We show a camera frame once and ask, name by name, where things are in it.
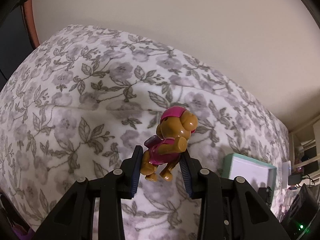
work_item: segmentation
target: beige wall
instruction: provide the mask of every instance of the beige wall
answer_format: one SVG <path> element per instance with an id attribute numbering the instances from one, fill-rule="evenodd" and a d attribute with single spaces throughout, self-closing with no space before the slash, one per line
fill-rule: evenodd
<path id="1" fill-rule="evenodd" d="M 289 129 L 320 112 L 320 30 L 300 0 L 33 0 L 40 41 L 69 24 L 140 34 L 198 57 Z"/>

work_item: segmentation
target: open box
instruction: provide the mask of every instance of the open box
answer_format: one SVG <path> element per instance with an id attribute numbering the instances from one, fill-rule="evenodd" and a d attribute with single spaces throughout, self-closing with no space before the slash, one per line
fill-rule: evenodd
<path id="1" fill-rule="evenodd" d="M 238 153 L 228 154 L 223 160 L 222 177 L 234 179 L 244 177 L 255 191 L 260 187 L 270 187 L 271 199 L 276 184 L 277 168 L 271 164 Z"/>

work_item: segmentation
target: bed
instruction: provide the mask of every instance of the bed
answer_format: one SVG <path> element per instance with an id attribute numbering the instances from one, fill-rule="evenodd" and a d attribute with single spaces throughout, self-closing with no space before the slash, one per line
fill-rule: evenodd
<path id="1" fill-rule="evenodd" d="M 118 168 L 173 105 L 199 119 L 188 149 L 203 167 L 221 174 L 224 156 L 240 153 L 278 168 L 271 210 L 279 212 L 286 127 L 244 88 L 170 46 L 70 25 L 25 59 L 0 100 L 0 187 L 34 230 L 76 179 Z M 173 173 L 171 182 L 141 176 L 135 198 L 122 201 L 126 239 L 196 239 L 200 202 L 188 198 L 179 167 Z"/>

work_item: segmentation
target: toy ear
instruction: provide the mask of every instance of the toy ear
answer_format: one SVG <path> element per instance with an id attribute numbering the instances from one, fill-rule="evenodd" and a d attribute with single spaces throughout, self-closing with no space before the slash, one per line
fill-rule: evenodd
<path id="1" fill-rule="evenodd" d="M 181 124 L 187 131 L 193 131 L 198 126 L 198 118 L 188 110 L 184 111 L 180 117 Z"/>
<path id="2" fill-rule="evenodd" d="M 161 133 L 161 125 L 158 124 L 157 129 L 156 129 L 156 135 L 160 138 L 163 139 L 163 135 Z"/>

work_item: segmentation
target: toy body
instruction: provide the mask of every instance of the toy body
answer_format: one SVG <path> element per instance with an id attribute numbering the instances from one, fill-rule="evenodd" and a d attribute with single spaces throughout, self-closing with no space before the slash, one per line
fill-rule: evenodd
<path id="1" fill-rule="evenodd" d="M 157 181 L 158 165 L 167 163 L 160 176 L 172 180 L 171 170 L 178 164 L 180 154 L 187 149 L 188 139 L 198 125 L 197 117 L 181 106 L 172 106 L 164 111 L 156 135 L 145 141 L 148 148 L 142 157 L 140 172 L 146 179 Z"/>

